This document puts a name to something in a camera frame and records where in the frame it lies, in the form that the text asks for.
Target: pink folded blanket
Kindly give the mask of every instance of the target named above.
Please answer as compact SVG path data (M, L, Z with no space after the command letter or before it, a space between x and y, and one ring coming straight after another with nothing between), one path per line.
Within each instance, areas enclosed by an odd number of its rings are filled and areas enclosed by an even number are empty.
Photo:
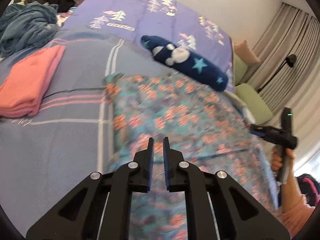
M16 63L0 87L0 116L18 118L39 111L64 46L44 48Z

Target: pink pillow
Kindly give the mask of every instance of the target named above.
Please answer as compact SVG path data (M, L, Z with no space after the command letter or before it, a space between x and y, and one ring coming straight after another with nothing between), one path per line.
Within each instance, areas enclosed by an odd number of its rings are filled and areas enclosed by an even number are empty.
M235 46L235 53L248 65L252 65L260 62L261 60L255 55L255 53L248 47L247 41L241 42Z

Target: black floor lamp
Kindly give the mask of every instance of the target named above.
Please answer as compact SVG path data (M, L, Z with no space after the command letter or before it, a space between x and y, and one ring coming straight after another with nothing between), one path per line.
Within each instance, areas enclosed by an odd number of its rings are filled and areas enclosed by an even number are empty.
M282 65L277 69L277 71L273 74L273 76L265 83L262 87L257 89L257 93L260 93L261 90L263 90L269 83L270 81L279 73L279 71L284 67L285 64L288 64L289 67L293 68L294 64L297 62L297 56L294 54L289 55L288 57L285 58L283 61Z

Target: light blue star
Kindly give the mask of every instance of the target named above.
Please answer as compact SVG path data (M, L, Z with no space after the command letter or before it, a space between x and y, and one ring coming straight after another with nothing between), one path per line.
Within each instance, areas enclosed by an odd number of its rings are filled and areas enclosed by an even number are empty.
M223 78L219 77L216 82L220 85L223 82Z
M202 72L202 68L207 67L208 65L203 62L203 58L201 59L194 58L194 60L195 60L195 65L192 68L197 68L200 74Z
M148 46L148 43L149 43L150 41L145 41L144 43L143 43L143 46L146 48L146 49L148 49L149 48L149 46Z

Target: silver bolt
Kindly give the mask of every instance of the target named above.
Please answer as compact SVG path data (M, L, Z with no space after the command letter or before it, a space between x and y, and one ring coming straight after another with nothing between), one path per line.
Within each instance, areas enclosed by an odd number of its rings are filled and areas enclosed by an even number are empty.
M181 168L187 168L187 167L189 167L189 163L188 162L179 162L179 166Z
M99 179L100 176L101 176L101 174L98 173L98 172L93 172L93 173L90 174L90 178L91 179Z
M220 179L225 179L227 177L227 173L225 171L218 171L217 176Z
M128 163L128 167L130 169L135 169L138 167L138 164L136 162L130 162L130 163Z

